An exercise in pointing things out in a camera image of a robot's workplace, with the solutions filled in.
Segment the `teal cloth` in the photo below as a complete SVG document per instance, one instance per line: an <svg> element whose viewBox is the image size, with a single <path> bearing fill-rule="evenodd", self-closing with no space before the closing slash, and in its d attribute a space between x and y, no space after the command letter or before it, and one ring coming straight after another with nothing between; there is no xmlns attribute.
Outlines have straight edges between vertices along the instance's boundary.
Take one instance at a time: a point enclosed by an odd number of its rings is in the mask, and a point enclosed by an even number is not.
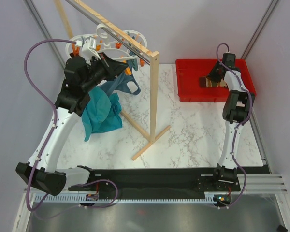
<svg viewBox="0 0 290 232"><path fill-rule="evenodd" d="M82 114L82 122L87 142L92 134L106 133L123 127L119 96L108 96L101 88L95 87L89 92L90 101Z"/></svg>

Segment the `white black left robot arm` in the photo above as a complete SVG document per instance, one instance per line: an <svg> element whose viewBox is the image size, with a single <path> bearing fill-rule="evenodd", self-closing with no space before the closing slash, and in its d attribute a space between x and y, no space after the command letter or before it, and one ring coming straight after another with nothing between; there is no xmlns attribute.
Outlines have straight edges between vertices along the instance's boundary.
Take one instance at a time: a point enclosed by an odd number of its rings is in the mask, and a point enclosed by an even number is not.
<svg viewBox="0 0 290 232"><path fill-rule="evenodd" d="M64 68L65 85L55 102L55 112L34 154L25 163L18 163L16 173L27 184L49 195L57 196L64 188L80 185L85 190L96 186L91 169L77 166L58 169L63 146L74 125L90 101L89 92L102 81L113 81L128 64L99 53L99 59L86 61L81 56L70 58Z"/></svg>

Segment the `striped sock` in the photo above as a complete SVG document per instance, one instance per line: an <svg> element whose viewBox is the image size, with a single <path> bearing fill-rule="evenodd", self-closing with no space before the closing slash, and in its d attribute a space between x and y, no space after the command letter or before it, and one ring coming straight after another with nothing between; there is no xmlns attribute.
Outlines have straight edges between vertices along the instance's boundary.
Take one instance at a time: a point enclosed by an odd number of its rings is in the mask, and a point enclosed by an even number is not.
<svg viewBox="0 0 290 232"><path fill-rule="evenodd" d="M202 88L213 88L213 87L222 87L227 88L227 83L224 80L220 82L215 82L210 80L208 77L200 77L199 79L200 87Z"/></svg>

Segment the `orange clothespin holding cloth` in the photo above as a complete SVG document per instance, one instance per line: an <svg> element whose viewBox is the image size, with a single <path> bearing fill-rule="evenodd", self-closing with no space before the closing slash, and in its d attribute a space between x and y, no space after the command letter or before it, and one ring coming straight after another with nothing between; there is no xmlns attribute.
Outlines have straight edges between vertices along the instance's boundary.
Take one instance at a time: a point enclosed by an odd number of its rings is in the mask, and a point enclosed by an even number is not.
<svg viewBox="0 0 290 232"><path fill-rule="evenodd" d="M132 72L131 72L131 70L130 70L129 67L127 67L127 68L125 69L125 75L128 75L128 76L131 76L131 75L132 75Z"/></svg>

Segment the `white round clip hanger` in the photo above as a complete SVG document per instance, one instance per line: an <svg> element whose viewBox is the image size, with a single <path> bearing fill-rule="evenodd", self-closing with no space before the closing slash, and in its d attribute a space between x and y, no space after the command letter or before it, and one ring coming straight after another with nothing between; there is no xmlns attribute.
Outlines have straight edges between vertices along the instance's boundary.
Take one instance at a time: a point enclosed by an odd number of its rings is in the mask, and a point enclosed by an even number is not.
<svg viewBox="0 0 290 232"><path fill-rule="evenodd" d="M76 40L85 41L86 39L89 39L90 37L93 37L96 40L96 51L97 53L105 53L108 55L111 59L116 61L125 62L129 59L137 59L138 63L144 63L142 59L137 57L132 51L128 50L123 45L120 49L115 49L115 44L118 43L113 37L108 35L103 30L103 25L99 24L96 27L96 33L93 34L81 34L76 35L71 38L71 41L76 42ZM135 30L124 30L129 36L131 36L134 40L136 40L138 43L140 43L142 46L147 48L147 40L143 34L141 34L138 31ZM68 58L71 58L70 53L72 52L72 44L67 43L65 45L65 53Z"/></svg>

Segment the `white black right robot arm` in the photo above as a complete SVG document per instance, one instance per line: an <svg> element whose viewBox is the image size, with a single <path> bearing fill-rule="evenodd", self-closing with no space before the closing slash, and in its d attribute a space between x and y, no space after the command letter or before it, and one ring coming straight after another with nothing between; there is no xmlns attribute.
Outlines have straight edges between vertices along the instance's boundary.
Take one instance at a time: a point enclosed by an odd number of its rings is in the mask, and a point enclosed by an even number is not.
<svg viewBox="0 0 290 232"><path fill-rule="evenodd" d="M245 86L239 68L235 65L236 55L223 54L211 70L209 77L213 81L223 80L229 90L222 117L225 120L226 132L222 154L219 158L213 177L212 187L216 190L230 190L238 184L236 160L242 130L249 121L255 94Z"/></svg>

